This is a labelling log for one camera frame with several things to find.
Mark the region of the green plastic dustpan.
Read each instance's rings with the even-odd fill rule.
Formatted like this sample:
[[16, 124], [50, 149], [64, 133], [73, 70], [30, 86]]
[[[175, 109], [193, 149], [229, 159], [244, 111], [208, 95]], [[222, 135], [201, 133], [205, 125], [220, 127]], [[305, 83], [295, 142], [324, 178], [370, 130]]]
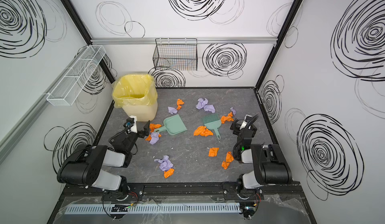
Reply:
[[173, 115], [171, 117], [165, 118], [163, 121], [163, 125], [154, 130], [155, 133], [160, 133], [163, 131], [167, 131], [169, 135], [175, 136], [179, 133], [186, 131], [187, 128], [183, 123], [179, 114]]

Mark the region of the green hand brush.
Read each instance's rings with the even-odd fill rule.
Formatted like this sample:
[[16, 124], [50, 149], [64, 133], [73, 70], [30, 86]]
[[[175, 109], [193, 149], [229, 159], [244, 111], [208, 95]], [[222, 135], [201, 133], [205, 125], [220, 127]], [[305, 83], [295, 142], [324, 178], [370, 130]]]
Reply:
[[221, 135], [219, 133], [219, 128], [221, 127], [221, 119], [217, 113], [209, 114], [202, 117], [202, 122], [207, 129], [213, 131], [218, 140], [221, 139]]

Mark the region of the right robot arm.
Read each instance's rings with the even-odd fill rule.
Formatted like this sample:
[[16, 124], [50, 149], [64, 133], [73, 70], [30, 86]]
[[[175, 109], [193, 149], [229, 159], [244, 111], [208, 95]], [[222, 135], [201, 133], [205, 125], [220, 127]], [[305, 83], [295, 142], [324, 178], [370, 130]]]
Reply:
[[230, 127], [237, 136], [233, 158], [242, 164], [251, 164], [253, 170], [237, 179], [237, 195], [244, 200], [254, 197], [256, 190], [269, 185], [288, 185], [293, 182], [292, 172], [278, 144], [260, 144], [253, 139], [257, 128], [251, 116], [235, 119]]

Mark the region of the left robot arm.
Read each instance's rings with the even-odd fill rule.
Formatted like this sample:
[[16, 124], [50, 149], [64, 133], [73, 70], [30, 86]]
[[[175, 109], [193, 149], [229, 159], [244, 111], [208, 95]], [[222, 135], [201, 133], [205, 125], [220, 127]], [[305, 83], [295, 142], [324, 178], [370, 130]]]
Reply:
[[143, 130], [132, 129], [126, 127], [109, 139], [113, 150], [105, 145], [78, 147], [60, 167], [57, 173], [58, 182], [111, 191], [117, 195], [118, 201], [124, 201], [130, 195], [138, 199], [138, 195], [130, 190], [124, 176], [102, 170], [103, 166], [118, 168], [129, 166], [134, 155], [131, 150], [137, 147], [136, 141], [150, 134], [149, 123]]

